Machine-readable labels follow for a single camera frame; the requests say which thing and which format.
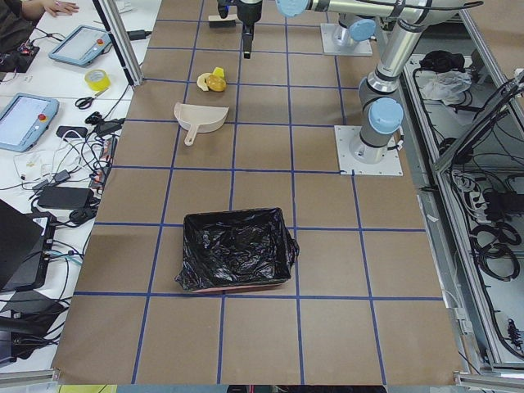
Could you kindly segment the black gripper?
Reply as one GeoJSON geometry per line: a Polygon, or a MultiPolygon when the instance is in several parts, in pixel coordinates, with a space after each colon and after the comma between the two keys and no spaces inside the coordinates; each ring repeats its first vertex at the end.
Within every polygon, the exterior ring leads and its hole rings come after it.
{"type": "Polygon", "coordinates": [[[261,0],[241,0],[238,2],[238,19],[242,22],[242,53],[245,59],[251,58],[255,24],[260,20],[261,13],[261,0]]]}
{"type": "Polygon", "coordinates": [[[227,18],[231,0],[218,0],[218,13],[220,18],[227,18]]]}

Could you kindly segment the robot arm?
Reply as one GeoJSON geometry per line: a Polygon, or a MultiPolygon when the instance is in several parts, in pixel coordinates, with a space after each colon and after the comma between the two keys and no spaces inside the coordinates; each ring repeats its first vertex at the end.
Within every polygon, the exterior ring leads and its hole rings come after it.
{"type": "Polygon", "coordinates": [[[305,11],[336,12],[356,16],[384,17],[396,20],[386,49],[375,70],[365,78],[360,94],[377,96],[392,94],[406,61],[415,49],[422,32],[454,16],[465,1],[277,1],[278,11],[285,17],[295,17],[305,11]]]}

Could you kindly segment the person's hand on desk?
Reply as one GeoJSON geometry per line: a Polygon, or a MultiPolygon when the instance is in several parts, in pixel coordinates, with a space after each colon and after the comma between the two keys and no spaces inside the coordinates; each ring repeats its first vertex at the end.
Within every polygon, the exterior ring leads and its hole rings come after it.
{"type": "Polygon", "coordinates": [[[42,6],[45,12],[52,16],[58,14],[73,15],[79,11],[79,6],[74,2],[59,0],[43,0],[42,6]]]}

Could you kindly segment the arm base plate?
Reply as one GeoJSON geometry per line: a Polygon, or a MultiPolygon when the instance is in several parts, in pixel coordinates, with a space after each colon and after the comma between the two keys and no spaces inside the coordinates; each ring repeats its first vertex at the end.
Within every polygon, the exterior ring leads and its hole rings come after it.
{"type": "Polygon", "coordinates": [[[323,53],[332,56],[371,56],[370,38],[375,24],[371,20],[355,22],[348,28],[335,24],[321,24],[323,53]]]}
{"type": "Polygon", "coordinates": [[[369,147],[360,138],[360,126],[336,125],[339,173],[342,175],[402,176],[400,154],[393,136],[385,147],[369,147]]]}

